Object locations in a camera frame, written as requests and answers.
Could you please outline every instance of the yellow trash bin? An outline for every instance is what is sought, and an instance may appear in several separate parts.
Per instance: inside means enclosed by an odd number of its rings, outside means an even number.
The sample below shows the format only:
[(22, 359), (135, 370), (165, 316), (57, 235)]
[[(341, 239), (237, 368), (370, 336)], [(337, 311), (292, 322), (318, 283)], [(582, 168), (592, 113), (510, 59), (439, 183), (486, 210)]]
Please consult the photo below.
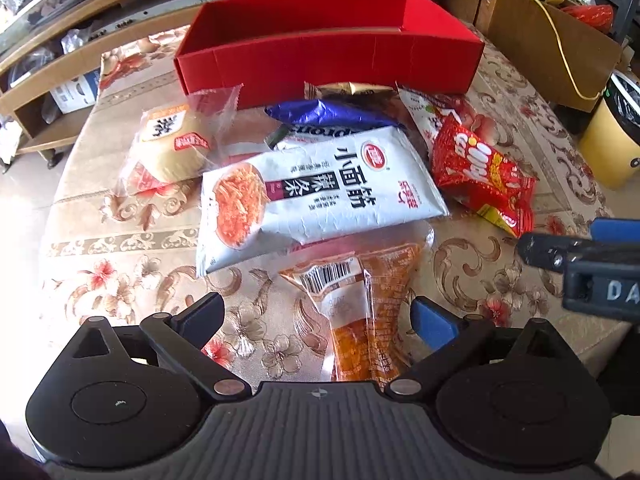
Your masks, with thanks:
[(578, 143), (596, 180), (609, 189), (622, 186), (640, 167), (640, 106), (630, 92), (640, 96), (638, 85), (616, 70)]

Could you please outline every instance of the floral tablecloth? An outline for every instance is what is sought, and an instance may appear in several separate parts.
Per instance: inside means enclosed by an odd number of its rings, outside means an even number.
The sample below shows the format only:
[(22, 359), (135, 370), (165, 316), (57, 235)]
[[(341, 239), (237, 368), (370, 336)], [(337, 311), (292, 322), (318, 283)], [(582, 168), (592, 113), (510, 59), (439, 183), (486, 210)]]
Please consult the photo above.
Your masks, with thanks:
[[(305, 295), (260, 258), (196, 279), (198, 181), (126, 200), (110, 193), (142, 112), (181, 95), (172, 55), (184, 32), (144, 38), (103, 57), (100, 98), (70, 154), (43, 242), (42, 315), (51, 343), (65, 344), (86, 316), (136, 323), (154, 312), (180, 312), (214, 290), (225, 299), (226, 316), (205, 348), (213, 359), (254, 386), (318, 380), (330, 339)], [(586, 235), (594, 217), (609, 214), (566, 130), (488, 41), (466, 99), (496, 121), (499, 149), (539, 178), (537, 229)], [(562, 310), (561, 278), (523, 267), (514, 238), (463, 207), (453, 205), (452, 218), (433, 225), (436, 243), (414, 273), (395, 341), (407, 363), (429, 352), (408, 320), (410, 301), (424, 294), (452, 312), (481, 312), (504, 326), (546, 317), (594, 373), (602, 368), (625, 324)]]

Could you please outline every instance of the barcode label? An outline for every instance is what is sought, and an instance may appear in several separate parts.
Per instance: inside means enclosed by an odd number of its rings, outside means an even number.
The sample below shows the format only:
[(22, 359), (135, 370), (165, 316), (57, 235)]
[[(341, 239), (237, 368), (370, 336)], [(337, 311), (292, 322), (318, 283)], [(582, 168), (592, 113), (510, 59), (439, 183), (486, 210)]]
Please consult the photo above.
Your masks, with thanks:
[(359, 272), (357, 259), (349, 258), (343, 262), (313, 266), (307, 272), (296, 275), (295, 279), (310, 294), (320, 294), (329, 285), (348, 276), (356, 276)]

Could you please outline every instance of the tiled floor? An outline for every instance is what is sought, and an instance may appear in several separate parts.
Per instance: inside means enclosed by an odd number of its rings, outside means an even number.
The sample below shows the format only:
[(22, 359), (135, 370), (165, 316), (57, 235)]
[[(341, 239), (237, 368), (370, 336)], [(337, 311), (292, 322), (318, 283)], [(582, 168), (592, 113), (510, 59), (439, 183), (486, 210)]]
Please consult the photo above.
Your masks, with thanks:
[[(46, 351), (46, 334), (31, 315), (38, 287), (38, 248), (65, 160), (48, 170), (36, 154), (19, 157), (0, 175), (0, 243), (5, 263), (0, 272), (0, 419), (25, 452), (33, 447), (24, 425), (24, 408), (55, 355)], [(619, 218), (640, 218), (640, 173), (625, 189), (606, 192)], [(614, 477), (640, 470), (640, 417), (613, 420), (598, 463)]]
[(37, 153), (19, 157), (0, 175), (0, 419), (13, 441), (33, 453), (24, 408), (55, 359), (31, 312), (38, 290), (38, 250), (66, 157), (52, 170)]

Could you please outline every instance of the cardboard box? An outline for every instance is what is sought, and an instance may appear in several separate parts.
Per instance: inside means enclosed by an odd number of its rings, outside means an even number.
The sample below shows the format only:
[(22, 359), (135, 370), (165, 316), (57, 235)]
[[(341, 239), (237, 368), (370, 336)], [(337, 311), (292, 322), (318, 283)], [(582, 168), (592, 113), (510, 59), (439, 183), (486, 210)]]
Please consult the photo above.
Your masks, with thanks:
[[(598, 94), (620, 60), (611, 38), (555, 7), (546, 6), (562, 41), (575, 83), (585, 96)], [(576, 94), (551, 24), (532, 0), (482, 0), (476, 27), (549, 102), (590, 112), (597, 100)]]
[(98, 96), (98, 80), (100, 69), (92, 70), (84, 75), (62, 83), (51, 92), (53, 100), (63, 114), (68, 114), (93, 106)]
[(464, 93), (484, 44), (430, 0), (219, 0), (175, 56), (185, 93), (243, 84), (239, 108), (303, 98), (303, 83)]

